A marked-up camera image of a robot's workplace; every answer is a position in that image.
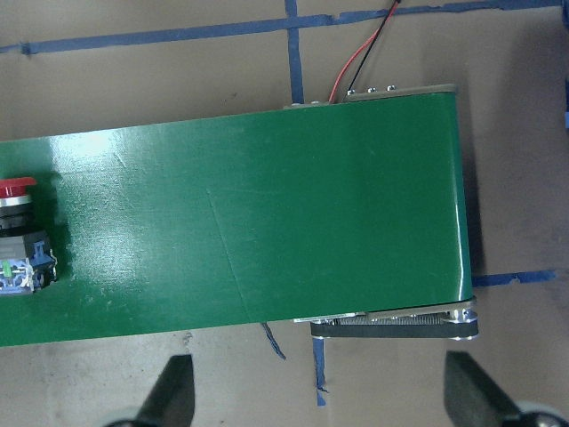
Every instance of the wire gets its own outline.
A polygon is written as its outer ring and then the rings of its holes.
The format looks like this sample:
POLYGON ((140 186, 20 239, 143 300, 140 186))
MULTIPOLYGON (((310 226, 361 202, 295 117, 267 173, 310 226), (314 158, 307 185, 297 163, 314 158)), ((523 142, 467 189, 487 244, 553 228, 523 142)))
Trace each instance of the wire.
POLYGON ((389 21, 389 19, 393 16, 393 14, 395 13, 395 10, 397 8, 397 6, 399 5, 399 3, 401 2, 401 0, 394 0, 393 4, 391 5, 391 7, 389 8, 389 12, 388 14, 385 16, 385 18, 383 19, 383 21, 381 22, 381 25, 379 28, 377 28, 375 30, 375 32, 367 39, 365 40, 364 44, 362 44, 361 46, 359 46, 357 48, 357 50, 352 54, 352 56, 349 57, 348 61, 344 64, 344 66, 342 67, 340 73, 338 74, 338 76, 336 77, 336 81, 334 82, 332 91, 330 92, 330 97, 328 98, 328 101, 330 103, 334 102, 334 98, 336 97, 336 93, 338 92, 338 86, 340 85, 340 81, 342 80, 342 78, 344 77, 344 75, 346 74, 346 71, 348 71, 349 66, 351 65, 351 63, 357 58, 357 56, 367 47, 367 52, 365 53, 364 58, 362 59, 362 61, 359 64, 359 67, 357 67, 357 71, 356 74, 354 75, 354 78, 352 79, 352 82, 349 84, 349 88, 348 90, 351 90, 351 88, 353 87, 354 83, 356 82, 357 76, 359 75, 359 72, 361 71, 362 67, 364 66, 365 60, 367 59, 370 51, 373 48, 373 45, 375 44, 375 42, 377 41, 377 39, 380 37, 381 31, 383 30, 383 28, 385 27, 385 24, 387 24, 387 22, 389 21))

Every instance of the green surface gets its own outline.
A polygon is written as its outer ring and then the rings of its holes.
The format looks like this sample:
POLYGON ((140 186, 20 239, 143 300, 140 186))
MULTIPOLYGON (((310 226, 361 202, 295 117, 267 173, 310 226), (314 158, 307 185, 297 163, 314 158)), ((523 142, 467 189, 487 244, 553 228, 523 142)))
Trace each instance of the green surface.
POLYGON ((0 144, 60 280, 1 345, 471 296, 453 93, 0 144))

